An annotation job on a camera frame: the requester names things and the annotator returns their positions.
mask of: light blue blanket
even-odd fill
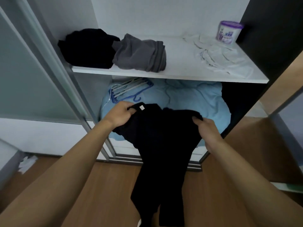
[[[174,110],[188,109],[197,111],[202,117],[214,120],[220,133],[229,125],[231,114],[227,104],[222,99],[221,82],[153,78],[150,78],[150,80],[154,85],[137,96],[136,99],[141,97],[139,102],[144,102],[145,104],[156,103],[162,109],[168,107]],[[112,84],[121,84],[122,82],[114,82]],[[141,87],[135,88],[127,92],[127,95],[125,94],[121,97],[134,95],[140,90]],[[100,112],[101,118],[115,106],[111,100],[108,102],[108,99],[109,92],[107,92],[102,100],[101,108],[103,109]],[[109,137],[117,141],[125,140],[123,136],[114,132],[110,133]],[[198,146],[204,145],[205,143],[202,140]]]

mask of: black clothing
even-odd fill
[[[141,226],[151,226],[159,205],[160,226],[184,226],[181,190],[191,154],[201,140],[192,116],[202,117],[191,110],[162,110],[157,104],[132,107],[137,112],[114,132],[131,142],[143,160],[131,194]]]
[[[159,72],[166,67],[163,41],[142,41],[130,34],[125,34],[120,42],[114,41],[112,47],[116,51],[113,63],[121,69]]]
[[[65,41],[58,42],[58,46],[71,65],[109,69],[116,53],[112,48],[114,41],[120,39],[102,29],[83,29],[68,34]]]

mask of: hand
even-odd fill
[[[209,152],[216,149],[216,146],[224,142],[214,121],[212,119],[203,118],[203,121],[193,117],[193,122],[198,125],[199,133],[205,141],[205,146]]]
[[[120,101],[117,103],[102,120],[109,121],[112,124],[113,129],[125,124],[131,115],[133,115],[136,110],[130,108],[127,110],[128,107],[134,105],[131,102],[127,101]]]

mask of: white cloth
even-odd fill
[[[203,35],[184,36],[183,39],[193,43],[198,48],[195,57],[206,68],[214,72],[226,72],[246,79],[254,71],[252,67],[247,65],[247,60],[231,45],[223,44]]]

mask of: closet shelf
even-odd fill
[[[94,73],[102,75],[115,76],[134,76],[148,78],[167,78],[180,80],[206,80],[206,81],[221,81],[221,82],[241,82],[241,83],[259,83],[266,84],[268,78],[261,70],[250,60],[245,52],[237,45],[235,48],[240,54],[248,59],[249,65],[254,69],[253,74],[244,79],[238,76],[232,76],[226,72],[213,72],[205,68],[196,58],[195,54],[199,49],[182,38],[161,37],[161,36],[136,36],[139,39],[152,39],[155,41],[163,41],[166,49],[166,69],[159,73],[145,72],[139,70],[124,70],[113,65],[110,69],[87,68],[73,66],[73,72],[78,73]]]

